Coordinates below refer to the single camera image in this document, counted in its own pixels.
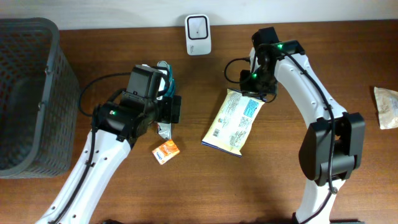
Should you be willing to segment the teal mouthwash bottle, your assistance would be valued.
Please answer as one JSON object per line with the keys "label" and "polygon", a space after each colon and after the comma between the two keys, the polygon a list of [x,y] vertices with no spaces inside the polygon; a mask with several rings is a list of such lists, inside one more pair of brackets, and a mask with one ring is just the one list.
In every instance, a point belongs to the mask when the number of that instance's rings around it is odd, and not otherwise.
{"label": "teal mouthwash bottle", "polygon": [[167,68],[167,70],[169,71],[169,89],[166,92],[166,94],[164,94],[164,96],[166,97],[173,97],[175,94],[175,79],[173,77],[173,71],[172,71],[172,66],[169,65],[166,61],[159,61],[157,63],[158,67],[163,67],[163,68]]}

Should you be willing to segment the silver triangular snack packet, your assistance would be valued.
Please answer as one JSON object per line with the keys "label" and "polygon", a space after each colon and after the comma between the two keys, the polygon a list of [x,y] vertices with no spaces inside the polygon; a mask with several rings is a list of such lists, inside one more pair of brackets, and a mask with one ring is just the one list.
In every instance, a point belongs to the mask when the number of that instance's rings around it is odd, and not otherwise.
{"label": "silver triangular snack packet", "polygon": [[157,134],[168,141],[172,138],[172,125],[170,123],[157,123]]}

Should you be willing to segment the yellow snack bag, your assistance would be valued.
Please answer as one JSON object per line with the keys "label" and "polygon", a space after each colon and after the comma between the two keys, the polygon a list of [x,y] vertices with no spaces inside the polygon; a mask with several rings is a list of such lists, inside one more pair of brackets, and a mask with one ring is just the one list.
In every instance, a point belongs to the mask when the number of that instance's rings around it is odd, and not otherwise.
{"label": "yellow snack bag", "polygon": [[228,89],[226,98],[201,143],[241,157],[241,149],[263,104],[260,99]]}

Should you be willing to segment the orange white small box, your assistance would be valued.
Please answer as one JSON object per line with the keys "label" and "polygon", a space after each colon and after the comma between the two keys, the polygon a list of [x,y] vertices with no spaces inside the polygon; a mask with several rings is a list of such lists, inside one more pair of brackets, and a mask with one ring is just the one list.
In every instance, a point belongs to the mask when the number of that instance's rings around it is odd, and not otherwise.
{"label": "orange white small box", "polygon": [[154,157],[160,165],[165,164],[171,158],[180,153],[179,148],[172,139],[164,142],[152,151]]}

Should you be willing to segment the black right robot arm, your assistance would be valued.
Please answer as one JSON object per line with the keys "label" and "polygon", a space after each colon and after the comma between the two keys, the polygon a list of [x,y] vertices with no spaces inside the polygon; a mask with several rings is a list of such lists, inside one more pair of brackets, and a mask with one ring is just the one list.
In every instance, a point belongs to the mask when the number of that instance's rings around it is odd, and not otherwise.
{"label": "black right robot arm", "polygon": [[251,41],[250,69],[241,72],[243,95],[264,100],[281,84],[307,126],[298,152],[306,177],[293,223],[329,223],[339,189],[361,165],[365,121],[349,113],[328,93],[296,40],[281,42],[273,27],[259,29]]}

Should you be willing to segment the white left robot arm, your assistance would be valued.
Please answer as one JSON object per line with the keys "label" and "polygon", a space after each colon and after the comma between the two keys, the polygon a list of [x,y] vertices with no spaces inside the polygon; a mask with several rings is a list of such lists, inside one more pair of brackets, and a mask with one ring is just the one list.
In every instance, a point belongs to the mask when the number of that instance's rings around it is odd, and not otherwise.
{"label": "white left robot arm", "polygon": [[172,67],[136,65],[126,88],[94,108],[80,158],[39,223],[88,223],[116,169],[154,124],[179,123],[181,97]]}

